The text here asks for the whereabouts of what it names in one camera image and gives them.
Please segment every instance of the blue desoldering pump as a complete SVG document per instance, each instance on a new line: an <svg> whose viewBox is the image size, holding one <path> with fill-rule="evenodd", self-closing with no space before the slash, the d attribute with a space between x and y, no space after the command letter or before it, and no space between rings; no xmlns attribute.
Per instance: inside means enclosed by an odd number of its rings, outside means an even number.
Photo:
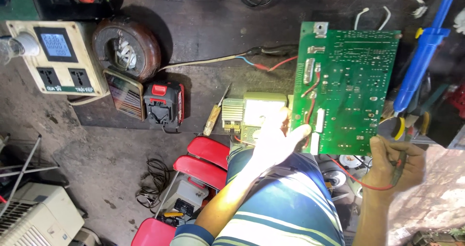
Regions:
<svg viewBox="0 0 465 246"><path fill-rule="evenodd" d="M418 39L418 47L407 70L399 93L394 101L394 116L404 111L418 88L425 74L436 47L444 37L449 36L450 29L441 28L453 0L442 0L431 27L425 28Z"/></svg>

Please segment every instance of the brown toroidal transformer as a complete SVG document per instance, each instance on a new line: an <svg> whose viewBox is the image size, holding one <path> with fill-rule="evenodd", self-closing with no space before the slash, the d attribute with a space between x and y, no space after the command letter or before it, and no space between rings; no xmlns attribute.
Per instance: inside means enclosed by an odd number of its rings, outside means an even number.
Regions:
<svg viewBox="0 0 465 246"><path fill-rule="evenodd" d="M93 33L93 51L104 68L138 82L155 76L161 63L154 34L129 17L102 20Z"/></svg>

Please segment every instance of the red and black battery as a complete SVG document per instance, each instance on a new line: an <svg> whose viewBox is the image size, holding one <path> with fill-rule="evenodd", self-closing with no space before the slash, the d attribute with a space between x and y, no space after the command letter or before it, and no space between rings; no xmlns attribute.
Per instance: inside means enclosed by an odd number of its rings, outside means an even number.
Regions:
<svg viewBox="0 0 465 246"><path fill-rule="evenodd" d="M154 82L144 94L147 117L152 125L167 129L178 129L184 120L184 86L177 82Z"/></svg>

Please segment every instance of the digital power meter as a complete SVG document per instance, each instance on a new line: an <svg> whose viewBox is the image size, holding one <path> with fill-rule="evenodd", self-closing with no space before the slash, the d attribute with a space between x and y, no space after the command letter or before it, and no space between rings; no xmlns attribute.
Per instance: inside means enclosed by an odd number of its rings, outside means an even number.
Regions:
<svg viewBox="0 0 465 246"><path fill-rule="evenodd" d="M42 93L102 96L108 90L92 52L95 24L7 21L7 26L28 53L22 57Z"/></svg>

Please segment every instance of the yellow tool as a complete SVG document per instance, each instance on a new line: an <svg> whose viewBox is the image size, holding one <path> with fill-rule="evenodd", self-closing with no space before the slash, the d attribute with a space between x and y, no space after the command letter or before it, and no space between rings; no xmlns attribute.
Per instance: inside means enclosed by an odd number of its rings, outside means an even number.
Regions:
<svg viewBox="0 0 465 246"><path fill-rule="evenodd" d="M216 119L218 119L219 113L221 112L221 104L223 103L223 100L226 97L226 94L229 91L231 84L228 85L228 88L226 88L225 93L223 94L223 97L221 97L221 100L218 102L218 104L215 104L213 106L212 112L210 113L210 116L208 117L208 120L206 121L205 128L204 128L204 135L205 136L210 136L212 133L213 127L215 126Z"/></svg>
<svg viewBox="0 0 465 246"><path fill-rule="evenodd" d="M165 217L179 217L183 216L184 213L164 213L163 215L165 215Z"/></svg>

